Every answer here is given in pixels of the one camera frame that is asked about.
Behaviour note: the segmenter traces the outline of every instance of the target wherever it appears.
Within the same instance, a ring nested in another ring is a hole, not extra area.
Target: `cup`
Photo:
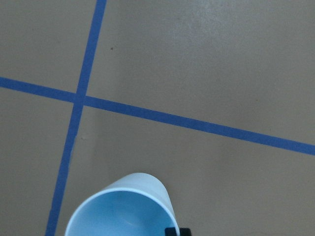
[[[164,185],[152,175],[133,173],[86,199],[65,236],[165,236],[172,227],[179,236]]]

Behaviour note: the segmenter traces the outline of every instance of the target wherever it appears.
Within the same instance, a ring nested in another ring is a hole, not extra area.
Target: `plastic cup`
[[[179,228],[168,193],[155,177],[133,173],[86,199],[65,236],[165,236]]]

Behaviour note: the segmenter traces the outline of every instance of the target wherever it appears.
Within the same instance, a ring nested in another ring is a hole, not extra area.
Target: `gray floor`
[[[95,1],[0,3],[0,77],[75,92]],[[88,95],[315,144],[315,1],[110,0]],[[0,235],[44,235],[72,104],[0,88]],[[84,107],[56,235],[133,172],[194,236],[313,236],[315,159]]]

